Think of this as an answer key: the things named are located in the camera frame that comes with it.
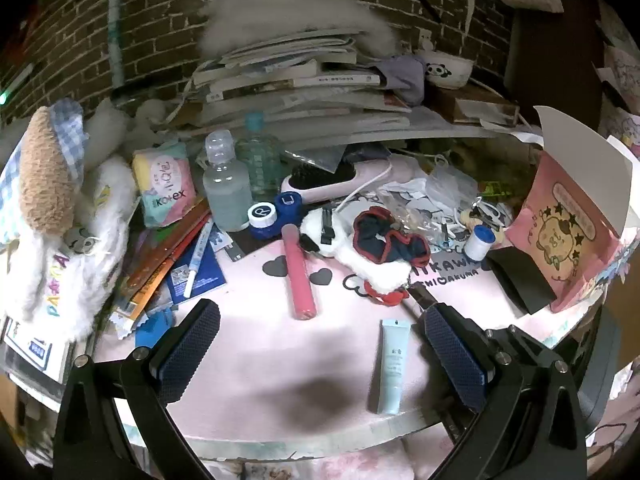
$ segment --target blue booklet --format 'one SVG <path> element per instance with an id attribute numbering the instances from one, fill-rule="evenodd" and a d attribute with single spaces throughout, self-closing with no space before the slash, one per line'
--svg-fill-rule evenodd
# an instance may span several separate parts
<path id="1" fill-rule="evenodd" d="M 191 256 L 196 248 L 197 241 L 198 237 L 195 237 L 193 242 L 188 245 L 186 250 L 174 263 L 169 275 L 165 278 L 172 300 L 174 300 L 174 304 L 195 298 L 212 288 L 217 288 L 226 283 L 225 277 L 222 274 L 222 269 L 220 269 L 218 261 L 216 260 L 216 254 L 213 252 L 211 244 L 207 244 L 204 249 L 204 254 L 202 255 L 200 269 L 198 270 L 196 280 L 193 283 L 191 298 L 184 297 L 184 289 L 187 285 L 187 278 L 189 277 L 189 262 L 191 261 Z"/>

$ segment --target plastic bottle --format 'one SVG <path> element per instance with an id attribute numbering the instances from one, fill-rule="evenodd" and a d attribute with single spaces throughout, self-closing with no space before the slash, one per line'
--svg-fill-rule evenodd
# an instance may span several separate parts
<path id="1" fill-rule="evenodd" d="M 249 170 L 251 193 L 256 202 L 273 202 L 280 192 L 282 165 L 280 141 L 263 132 L 264 115 L 251 112 L 244 117 L 247 136 L 236 143 L 238 160 Z"/>
<path id="2" fill-rule="evenodd" d="M 229 130 L 217 130 L 205 140 L 209 167 L 202 177 L 216 225 L 223 231 L 240 231 L 248 224 L 251 196 L 247 167 L 236 159 Z"/>

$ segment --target white thread spool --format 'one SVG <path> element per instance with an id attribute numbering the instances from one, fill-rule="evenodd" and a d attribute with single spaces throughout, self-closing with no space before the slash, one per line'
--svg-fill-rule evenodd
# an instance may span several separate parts
<path id="1" fill-rule="evenodd" d="M 481 262 L 494 243 L 494 232 L 485 225 L 477 225 L 462 250 L 470 260 Z"/>

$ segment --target teal bottle cap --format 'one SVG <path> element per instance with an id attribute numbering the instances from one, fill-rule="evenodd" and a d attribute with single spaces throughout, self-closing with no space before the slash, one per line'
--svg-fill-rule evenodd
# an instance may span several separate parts
<path id="1" fill-rule="evenodd" d="M 264 114 L 262 112 L 250 112 L 244 116 L 244 126 L 249 132 L 259 132 L 264 127 Z"/>

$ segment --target blue textured gripper pad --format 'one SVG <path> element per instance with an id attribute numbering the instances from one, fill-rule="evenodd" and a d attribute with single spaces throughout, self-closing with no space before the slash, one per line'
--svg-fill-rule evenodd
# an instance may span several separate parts
<path id="1" fill-rule="evenodd" d="M 220 310 L 209 301 L 199 318 L 158 368 L 161 404 L 180 400 L 220 328 Z"/>
<path id="2" fill-rule="evenodd" d="M 424 313 L 427 339 L 435 350 L 462 403 L 479 413 L 486 402 L 486 376 L 471 352 L 437 308 Z"/>

